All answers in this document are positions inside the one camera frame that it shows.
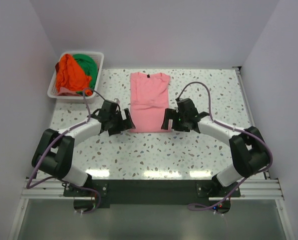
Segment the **pink t shirt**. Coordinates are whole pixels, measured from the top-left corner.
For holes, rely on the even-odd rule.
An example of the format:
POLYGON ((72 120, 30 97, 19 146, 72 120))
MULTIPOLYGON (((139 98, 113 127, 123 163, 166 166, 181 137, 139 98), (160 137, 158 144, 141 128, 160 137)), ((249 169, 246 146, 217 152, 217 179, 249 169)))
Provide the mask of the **pink t shirt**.
POLYGON ((130 75, 130 114, 135 129, 132 133, 167 133, 161 129, 165 109, 169 107, 170 76, 164 73, 130 75))

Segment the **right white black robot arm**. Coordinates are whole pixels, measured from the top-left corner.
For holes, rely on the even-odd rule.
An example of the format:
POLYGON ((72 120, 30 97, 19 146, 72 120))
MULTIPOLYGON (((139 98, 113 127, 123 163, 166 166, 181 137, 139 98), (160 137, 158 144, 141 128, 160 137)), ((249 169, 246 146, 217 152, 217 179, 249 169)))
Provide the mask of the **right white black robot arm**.
POLYGON ((247 179, 272 164, 272 152, 256 127, 239 128, 216 120, 210 112, 198 112, 189 98, 178 98, 176 109, 165 109, 161 129, 167 129, 170 121, 175 131, 195 131, 230 147, 232 164, 212 177, 211 190, 216 196, 223 196, 236 181, 247 179))

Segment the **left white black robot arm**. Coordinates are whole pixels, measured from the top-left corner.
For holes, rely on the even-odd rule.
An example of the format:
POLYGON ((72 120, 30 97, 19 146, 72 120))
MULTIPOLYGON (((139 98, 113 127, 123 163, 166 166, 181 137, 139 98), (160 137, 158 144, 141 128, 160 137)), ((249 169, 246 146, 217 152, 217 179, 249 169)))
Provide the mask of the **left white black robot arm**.
POLYGON ((49 128, 43 132, 31 161, 34 172, 29 180, 42 171, 75 186, 77 193, 87 196, 92 192, 92 177, 73 165, 74 148, 103 132, 112 136, 134 128, 128 108, 121 110, 118 103, 105 100, 101 108, 88 111, 84 121, 58 131, 49 128))

